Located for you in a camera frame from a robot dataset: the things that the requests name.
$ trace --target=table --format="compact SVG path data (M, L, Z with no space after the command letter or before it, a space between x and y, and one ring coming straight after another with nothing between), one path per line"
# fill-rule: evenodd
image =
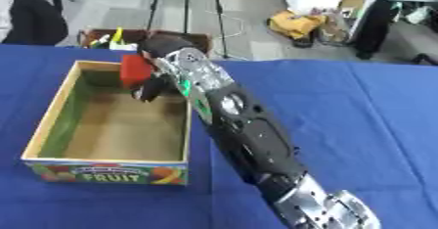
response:
M0 45L1 228L284 228L195 118L190 185L46 183L20 155L75 60L106 50ZM328 191L363 199L385 229L438 225L438 70L276 61L223 66L277 115Z

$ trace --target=cardboard edge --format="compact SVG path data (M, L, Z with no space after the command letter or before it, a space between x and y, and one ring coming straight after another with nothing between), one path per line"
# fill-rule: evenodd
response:
M142 165L173 165L187 167L187 163L178 161L151 161L151 160L93 160L93 159L60 159L60 158L28 158L23 160L26 163L59 163L59 164L81 164L81 163L120 163L120 164L142 164Z
M50 130L53 124L56 122L62 107L66 103L66 100L74 87L74 84L81 73L81 69L74 63L71 69L68 71L66 78L58 89L54 99L52 100L46 113L43 115L39 122L32 138L27 143L27 146L22 153L22 160L29 160L37 158L38 153L41 151L41 147L44 141L49 136Z
M183 151L183 156L182 156L182 160L183 162L188 162L189 161L189 152L190 152L190 139L191 139L191 134L192 134L192 105L190 104L189 101L187 101L187 105L186 105L186 131L185 131L185 135L184 135L184 151Z
M99 61L76 61L81 70L92 69L100 71L115 71L120 70L121 63L117 62L99 62Z

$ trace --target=box label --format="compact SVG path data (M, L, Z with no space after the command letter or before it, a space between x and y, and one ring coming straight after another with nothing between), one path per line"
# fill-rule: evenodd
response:
M187 182L187 169L180 166L125 166L123 164L61 165L30 163L33 171L48 181L174 184Z

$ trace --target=fruit box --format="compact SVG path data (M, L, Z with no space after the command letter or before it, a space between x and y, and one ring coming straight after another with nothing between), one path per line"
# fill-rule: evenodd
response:
M186 185L189 104L175 93L134 100L119 70L76 62L22 160L48 181Z

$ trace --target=green led light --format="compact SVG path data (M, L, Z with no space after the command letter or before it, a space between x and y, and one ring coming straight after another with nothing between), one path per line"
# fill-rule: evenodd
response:
M182 80L180 82L180 86L183 89L183 95L186 96L186 97L189 96L190 92L192 90L191 82L189 80Z
M200 109L200 111L203 112L205 115L210 113L208 107L206 107L201 100L197 100L196 105Z

